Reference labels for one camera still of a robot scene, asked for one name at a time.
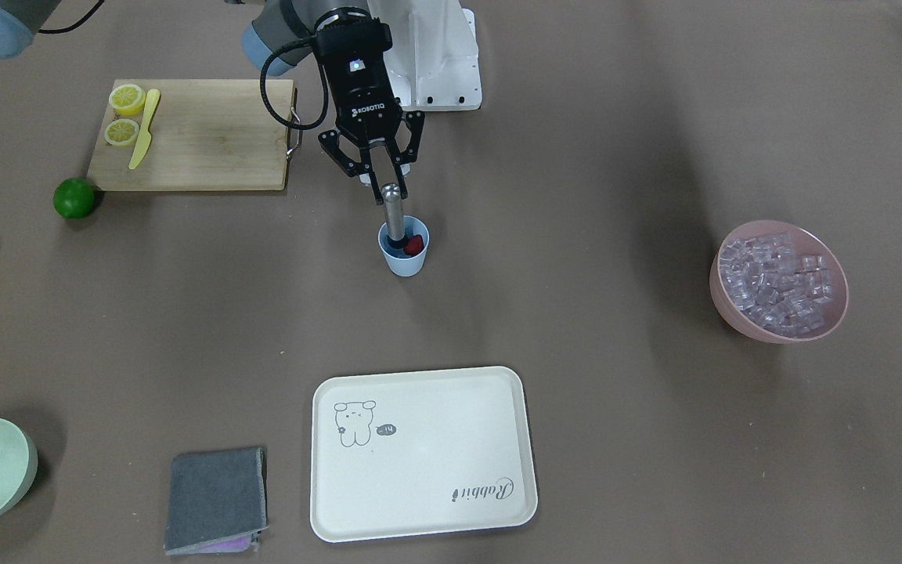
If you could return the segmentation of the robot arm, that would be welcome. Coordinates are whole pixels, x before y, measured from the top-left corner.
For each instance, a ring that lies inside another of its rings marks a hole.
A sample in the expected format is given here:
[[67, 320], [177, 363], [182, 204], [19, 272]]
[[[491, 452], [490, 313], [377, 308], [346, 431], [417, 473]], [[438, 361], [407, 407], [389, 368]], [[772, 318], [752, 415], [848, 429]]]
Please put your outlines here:
[[[55, 1], [0, 1], [0, 60], [18, 57], [47, 34]], [[347, 176], [358, 176], [376, 203], [405, 200], [405, 174], [418, 157], [422, 111], [407, 111], [391, 86], [385, 54], [394, 42], [389, 25], [365, 1], [268, 1], [241, 36], [248, 60], [260, 71], [262, 103], [291, 131], [318, 128], [335, 110], [335, 125], [320, 133], [323, 150]], [[315, 58], [323, 89], [321, 114], [311, 124], [276, 112], [266, 79]]]

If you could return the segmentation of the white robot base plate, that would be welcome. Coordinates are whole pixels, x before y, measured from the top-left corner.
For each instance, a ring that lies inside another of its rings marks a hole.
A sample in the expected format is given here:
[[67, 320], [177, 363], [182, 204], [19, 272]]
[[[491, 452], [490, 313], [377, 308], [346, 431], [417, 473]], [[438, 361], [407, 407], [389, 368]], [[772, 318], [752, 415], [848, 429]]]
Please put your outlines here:
[[475, 17], [458, 1], [348, 1], [386, 23], [391, 97], [405, 112], [462, 112], [482, 104]]

